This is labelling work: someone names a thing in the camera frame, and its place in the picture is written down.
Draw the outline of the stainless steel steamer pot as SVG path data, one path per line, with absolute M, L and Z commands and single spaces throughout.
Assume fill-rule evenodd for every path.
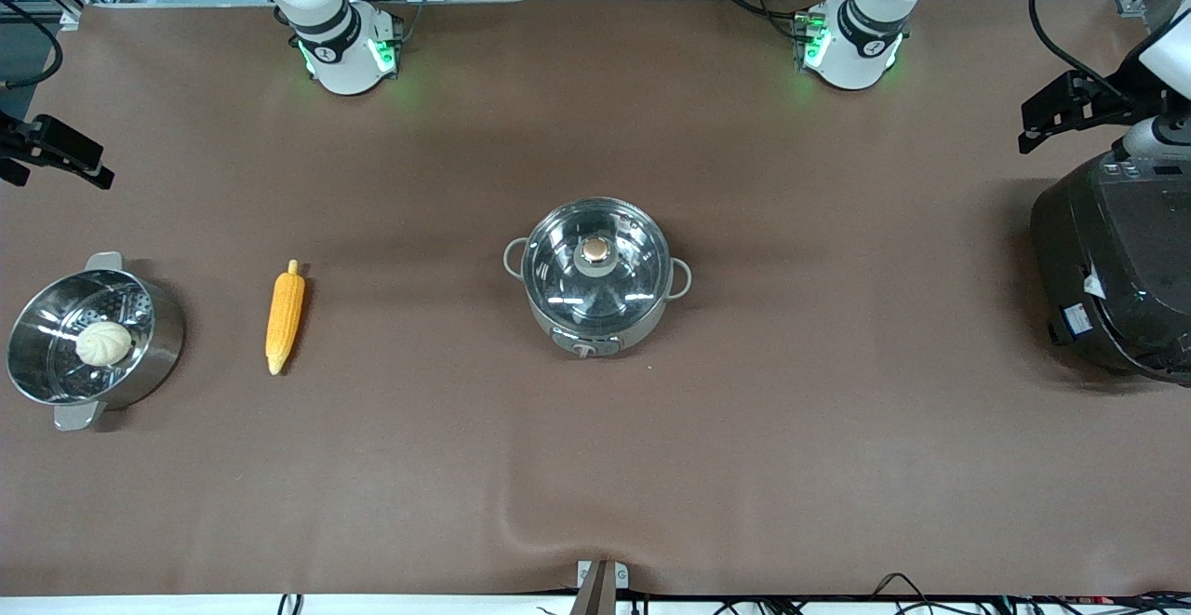
M 133 349 L 110 368 L 93 368 L 75 353 L 77 334 L 98 321 L 132 334 Z M 102 412 L 152 395 L 182 347 L 177 302 L 125 269 L 121 254 L 98 253 L 27 302 L 10 334 L 6 368 L 18 392 L 51 408 L 60 431 L 86 430 Z

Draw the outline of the yellow corn cob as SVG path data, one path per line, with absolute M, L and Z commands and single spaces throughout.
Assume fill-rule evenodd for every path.
M 264 353 L 272 375 L 280 375 L 292 355 L 301 327 L 305 291 L 301 263 L 289 260 L 287 268 L 274 280 L 266 327 Z

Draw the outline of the brown table cover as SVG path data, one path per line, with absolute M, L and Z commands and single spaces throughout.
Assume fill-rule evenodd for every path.
M 1024 0 L 924 0 L 875 87 L 727 0 L 430 5 L 394 81 L 264 7 L 91 7 L 0 188 L 0 348 L 118 250 L 173 374 L 64 433 L 0 359 L 0 594 L 1191 591 L 1191 390 L 1050 344 Z M 274 280 L 301 327 L 266 362 Z

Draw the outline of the black rice cooker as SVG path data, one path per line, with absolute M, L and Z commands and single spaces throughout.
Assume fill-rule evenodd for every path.
M 1191 389 L 1191 161 L 1102 154 L 1034 203 L 1050 342 Z

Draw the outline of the white steamed bun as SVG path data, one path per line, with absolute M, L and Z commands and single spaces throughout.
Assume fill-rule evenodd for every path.
M 75 340 L 77 360 L 93 368 L 110 368 L 127 358 L 135 347 L 127 327 L 111 321 L 98 321 L 85 327 Z

